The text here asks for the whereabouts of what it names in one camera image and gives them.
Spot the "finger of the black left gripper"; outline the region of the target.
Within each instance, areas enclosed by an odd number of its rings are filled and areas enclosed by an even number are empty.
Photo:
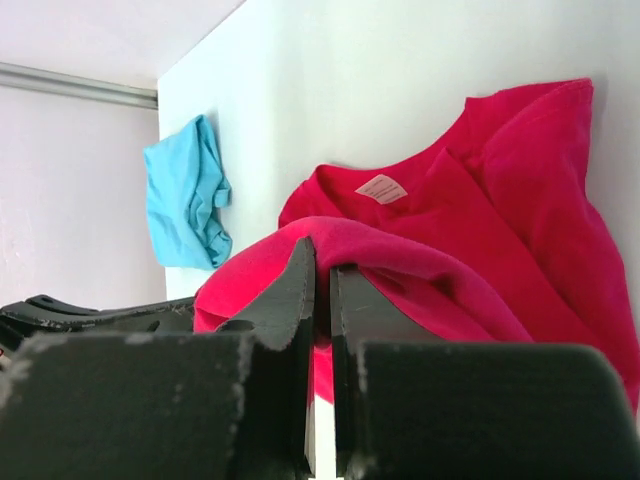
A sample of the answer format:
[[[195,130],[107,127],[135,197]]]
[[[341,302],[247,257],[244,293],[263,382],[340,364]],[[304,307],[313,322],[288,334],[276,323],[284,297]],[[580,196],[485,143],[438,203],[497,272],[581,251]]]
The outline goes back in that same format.
[[[192,297],[118,309],[92,309],[37,295],[1,308],[1,332],[31,336],[36,332],[191,331]]]

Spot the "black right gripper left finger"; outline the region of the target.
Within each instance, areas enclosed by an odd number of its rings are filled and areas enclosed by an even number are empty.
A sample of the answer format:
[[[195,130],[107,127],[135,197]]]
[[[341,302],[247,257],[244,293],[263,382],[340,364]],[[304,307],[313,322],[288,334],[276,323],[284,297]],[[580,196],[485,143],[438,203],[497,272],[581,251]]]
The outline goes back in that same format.
[[[1,377],[5,479],[306,479],[315,252],[218,331],[38,335]]]

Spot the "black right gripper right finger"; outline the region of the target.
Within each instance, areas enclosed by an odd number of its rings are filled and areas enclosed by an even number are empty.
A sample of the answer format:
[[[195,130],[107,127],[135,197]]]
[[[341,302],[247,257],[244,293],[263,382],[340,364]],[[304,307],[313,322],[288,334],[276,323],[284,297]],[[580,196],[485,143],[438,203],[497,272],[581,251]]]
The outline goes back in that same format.
[[[573,344],[451,343],[358,270],[330,277],[336,470],[346,479],[635,479],[620,381]]]

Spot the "red t-shirt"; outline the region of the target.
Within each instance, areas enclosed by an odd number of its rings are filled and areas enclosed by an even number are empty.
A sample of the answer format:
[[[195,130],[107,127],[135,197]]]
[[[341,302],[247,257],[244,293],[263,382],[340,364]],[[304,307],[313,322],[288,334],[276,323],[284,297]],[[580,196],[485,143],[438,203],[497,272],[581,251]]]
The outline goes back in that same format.
[[[399,310],[460,342],[600,350],[639,402],[639,342],[621,255],[586,195],[594,86],[581,78],[469,98],[431,146],[372,170],[321,165],[277,230],[198,290],[194,329],[217,330],[310,238],[318,294],[353,264]]]

